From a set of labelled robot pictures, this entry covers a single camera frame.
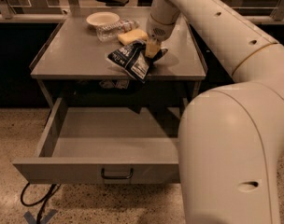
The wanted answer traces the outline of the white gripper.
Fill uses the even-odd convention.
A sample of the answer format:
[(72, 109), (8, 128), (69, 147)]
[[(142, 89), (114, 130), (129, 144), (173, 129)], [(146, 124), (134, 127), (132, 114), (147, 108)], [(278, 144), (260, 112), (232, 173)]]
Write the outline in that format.
[(146, 30), (149, 39), (146, 43), (145, 56), (154, 58), (161, 49), (161, 42), (168, 39), (175, 27), (176, 18), (174, 16), (162, 16), (161, 18), (149, 14)]

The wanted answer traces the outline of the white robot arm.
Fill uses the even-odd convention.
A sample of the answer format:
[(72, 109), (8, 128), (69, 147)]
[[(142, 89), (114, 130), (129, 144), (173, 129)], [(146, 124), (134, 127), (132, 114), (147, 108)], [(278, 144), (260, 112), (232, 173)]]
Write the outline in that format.
[(184, 15), (233, 84), (185, 108), (179, 174), (186, 224), (280, 224), (284, 46), (221, 0), (153, 0), (147, 31), (167, 39)]

